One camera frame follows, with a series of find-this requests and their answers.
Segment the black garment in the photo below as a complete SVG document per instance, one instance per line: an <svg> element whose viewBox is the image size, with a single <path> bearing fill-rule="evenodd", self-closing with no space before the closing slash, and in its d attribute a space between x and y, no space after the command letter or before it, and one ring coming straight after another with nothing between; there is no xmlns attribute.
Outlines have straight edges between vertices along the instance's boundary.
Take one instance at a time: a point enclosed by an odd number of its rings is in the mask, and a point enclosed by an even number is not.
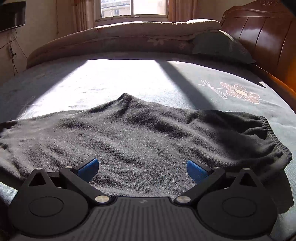
<svg viewBox="0 0 296 241"><path fill-rule="evenodd" d="M129 94L95 108L1 124L1 180L18 187L36 167L57 171L97 158L92 184L117 196L175 197L193 183L186 162L260 180L292 160L269 122L250 113L192 110Z"/></svg>

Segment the teal patterned bed sheet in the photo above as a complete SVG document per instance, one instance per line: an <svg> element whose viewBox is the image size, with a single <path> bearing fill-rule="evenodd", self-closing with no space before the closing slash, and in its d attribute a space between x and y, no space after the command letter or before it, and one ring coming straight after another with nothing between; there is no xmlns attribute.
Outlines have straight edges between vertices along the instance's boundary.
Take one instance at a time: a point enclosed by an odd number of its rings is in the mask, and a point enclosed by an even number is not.
<svg viewBox="0 0 296 241"><path fill-rule="evenodd" d="M112 202L95 206L79 226L57 236L19 232L10 221L9 205L27 178L18 187L1 180L2 240L295 240L295 111L249 67L173 54L62 58L31 67L1 86L1 124L91 109L123 94L172 108L266 118L292 154L282 171L267 180L259 179L277 208L271 233L219 236L206 229L192 208L174 203L196 184L187 173L193 185L175 197L112 196L98 189ZM91 186L99 173L100 162L97 174L88 182Z"/></svg>

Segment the teal pillow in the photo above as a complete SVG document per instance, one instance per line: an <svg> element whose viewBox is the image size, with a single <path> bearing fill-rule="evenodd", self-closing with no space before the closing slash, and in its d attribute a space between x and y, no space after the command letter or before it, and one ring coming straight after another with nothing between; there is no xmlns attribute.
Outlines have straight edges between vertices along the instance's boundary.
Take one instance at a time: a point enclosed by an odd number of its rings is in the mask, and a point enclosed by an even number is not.
<svg viewBox="0 0 296 241"><path fill-rule="evenodd" d="M249 51L228 33L210 30L199 33L193 40L193 54L219 57L244 64L254 64Z"/></svg>

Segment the pink floral quilt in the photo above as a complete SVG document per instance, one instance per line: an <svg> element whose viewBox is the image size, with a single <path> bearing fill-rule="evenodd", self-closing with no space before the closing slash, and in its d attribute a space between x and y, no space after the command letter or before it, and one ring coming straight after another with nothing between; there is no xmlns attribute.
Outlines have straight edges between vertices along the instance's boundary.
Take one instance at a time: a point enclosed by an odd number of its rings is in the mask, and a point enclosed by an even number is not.
<svg viewBox="0 0 296 241"><path fill-rule="evenodd" d="M201 33L216 31L216 20L186 22L135 21L103 25L55 39L34 50L27 68L71 56L111 52L158 52L189 55L193 39Z"/></svg>

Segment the wooden headboard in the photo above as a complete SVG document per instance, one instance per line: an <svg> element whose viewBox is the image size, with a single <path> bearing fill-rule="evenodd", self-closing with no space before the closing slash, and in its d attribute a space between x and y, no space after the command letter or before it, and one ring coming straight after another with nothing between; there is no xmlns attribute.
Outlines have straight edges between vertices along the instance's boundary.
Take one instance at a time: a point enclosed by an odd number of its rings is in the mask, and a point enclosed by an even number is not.
<svg viewBox="0 0 296 241"><path fill-rule="evenodd" d="M253 1L226 10L220 23L255 60L252 72L295 109L295 15L282 1Z"/></svg>

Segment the pink curtain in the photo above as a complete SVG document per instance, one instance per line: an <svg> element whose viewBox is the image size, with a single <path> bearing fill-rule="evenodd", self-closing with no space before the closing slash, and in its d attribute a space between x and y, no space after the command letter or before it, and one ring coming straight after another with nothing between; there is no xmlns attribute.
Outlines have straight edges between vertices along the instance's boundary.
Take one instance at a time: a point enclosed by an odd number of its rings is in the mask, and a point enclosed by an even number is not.
<svg viewBox="0 0 296 241"><path fill-rule="evenodd" d="M168 21L186 22L198 18L197 0L169 0Z"/></svg>

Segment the window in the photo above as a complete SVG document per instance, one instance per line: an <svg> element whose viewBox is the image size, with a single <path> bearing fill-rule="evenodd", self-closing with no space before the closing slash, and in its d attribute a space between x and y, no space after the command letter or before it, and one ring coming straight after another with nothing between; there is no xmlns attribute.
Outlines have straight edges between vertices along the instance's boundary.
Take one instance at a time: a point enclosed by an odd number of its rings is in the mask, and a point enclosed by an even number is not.
<svg viewBox="0 0 296 241"><path fill-rule="evenodd" d="M96 21L123 19L167 19L168 1L163 0L97 0Z"/></svg>

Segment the wall television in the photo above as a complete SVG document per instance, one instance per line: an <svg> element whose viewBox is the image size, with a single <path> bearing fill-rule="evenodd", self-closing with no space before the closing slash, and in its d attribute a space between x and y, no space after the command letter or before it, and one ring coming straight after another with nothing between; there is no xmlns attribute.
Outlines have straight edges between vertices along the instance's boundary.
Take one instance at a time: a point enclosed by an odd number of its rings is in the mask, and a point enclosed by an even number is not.
<svg viewBox="0 0 296 241"><path fill-rule="evenodd" d="M0 31L8 31L26 24L26 2L17 1L4 3L1 1L1 28Z"/></svg>

